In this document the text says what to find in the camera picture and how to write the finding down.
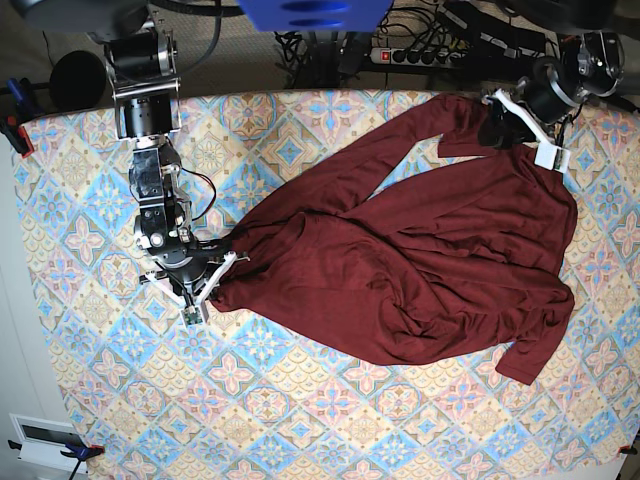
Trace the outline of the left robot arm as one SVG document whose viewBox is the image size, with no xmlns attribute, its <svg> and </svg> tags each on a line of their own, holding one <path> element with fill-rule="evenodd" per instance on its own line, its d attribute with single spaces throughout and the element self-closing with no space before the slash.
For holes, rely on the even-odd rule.
<svg viewBox="0 0 640 480">
<path fill-rule="evenodd" d="M 560 145 L 566 124 L 589 97 L 615 93 L 624 65 L 617 34 L 569 36 L 560 46 L 559 57 L 537 58 L 532 75 L 515 90 L 497 89 L 486 97 L 489 114 L 478 131 L 481 145 L 508 149 L 545 136 Z"/>
</svg>

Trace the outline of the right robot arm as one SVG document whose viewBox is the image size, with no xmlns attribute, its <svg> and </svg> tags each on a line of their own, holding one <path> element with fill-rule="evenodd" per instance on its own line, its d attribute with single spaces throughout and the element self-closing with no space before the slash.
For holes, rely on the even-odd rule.
<svg viewBox="0 0 640 480">
<path fill-rule="evenodd" d="M 191 225 L 198 216 L 179 185 L 184 168 L 170 141 L 181 127 L 177 47 L 171 34 L 149 21 L 128 36 L 104 31 L 90 37 L 103 48 L 116 134 L 134 144 L 128 173 L 139 207 L 134 238 L 158 267 L 141 280 L 164 289 L 178 305 L 192 307 L 213 290 L 226 249 L 194 235 Z"/>
</svg>

